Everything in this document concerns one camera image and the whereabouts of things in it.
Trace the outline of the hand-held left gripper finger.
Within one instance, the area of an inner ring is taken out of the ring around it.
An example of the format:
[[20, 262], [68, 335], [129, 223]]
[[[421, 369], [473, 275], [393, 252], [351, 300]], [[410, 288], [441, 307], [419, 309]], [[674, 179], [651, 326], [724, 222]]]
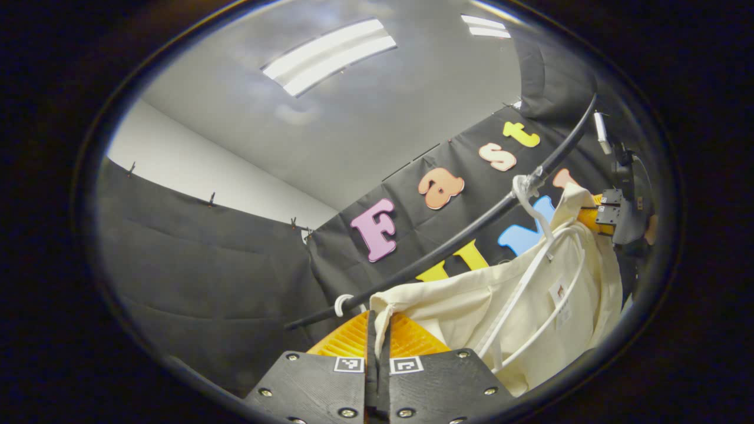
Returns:
[[370, 312], [345, 322], [307, 352], [283, 352], [245, 404], [266, 424], [365, 424]]
[[380, 424], [489, 424], [514, 402], [474, 350], [450, 349], [405, 314], [389, 319], [385, 335]]

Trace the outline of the cream shirt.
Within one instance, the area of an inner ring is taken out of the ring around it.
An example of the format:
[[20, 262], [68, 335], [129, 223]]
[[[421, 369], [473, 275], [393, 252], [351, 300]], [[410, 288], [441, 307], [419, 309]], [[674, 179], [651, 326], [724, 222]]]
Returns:
[[569, 184], [550, 220], [552, 240], [508, 263], [371, 296], [375, 354], [402, 313], [450, 349], [476, 352], [517, 397], [596, 348], [620, 320], [623, 288], [610, 239], [577, 219], [595, 200]]

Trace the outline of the black clothes rack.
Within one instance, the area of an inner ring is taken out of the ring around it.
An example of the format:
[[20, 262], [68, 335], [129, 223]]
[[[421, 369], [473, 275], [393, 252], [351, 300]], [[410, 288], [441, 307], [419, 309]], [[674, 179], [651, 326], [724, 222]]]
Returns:
[[498, 237], [525, 214], [512, 179], [539, 167], [549, 177], [568, 160], [588, 167], [579, 147], [600, 97], [596, 93], [561, 110], [554, 119], [502, 107], [445, 138], [380, 181], [315, 228], [305, 244], [310, 276], [324, 301], [293, 306], [281, 320], [285, 331], [336, 326], [337, 298], [352, 316], [375, 293], [416, 283], [420, 274], [451, 261], [452, 274], [468, 272], [456, 252], [468, 243], [488, 264], [511, 259]]

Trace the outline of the black backdrop cloth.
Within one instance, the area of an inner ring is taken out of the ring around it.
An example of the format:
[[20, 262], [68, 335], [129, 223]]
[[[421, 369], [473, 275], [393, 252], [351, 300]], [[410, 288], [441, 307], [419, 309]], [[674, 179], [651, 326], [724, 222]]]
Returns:
[[452, 238], [541, 164], [596, 97], [611, 145], [650, 128], [615, 78], [504, 30], [372, 21], [281, 41], [205, 36], [146, 65], [97, 180], [98, 250], [139, 331], [246, 395], [283, 325]]

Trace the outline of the twin ceiling light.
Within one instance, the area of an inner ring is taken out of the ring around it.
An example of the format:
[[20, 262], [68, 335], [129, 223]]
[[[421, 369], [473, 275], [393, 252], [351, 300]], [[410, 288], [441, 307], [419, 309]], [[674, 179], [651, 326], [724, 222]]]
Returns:
[[491, 21], [478, 16], [460, 15], [461, 20], [468, 26], [469, 34], [477, 37], [511, 39], [511, 33], [502, 22]]

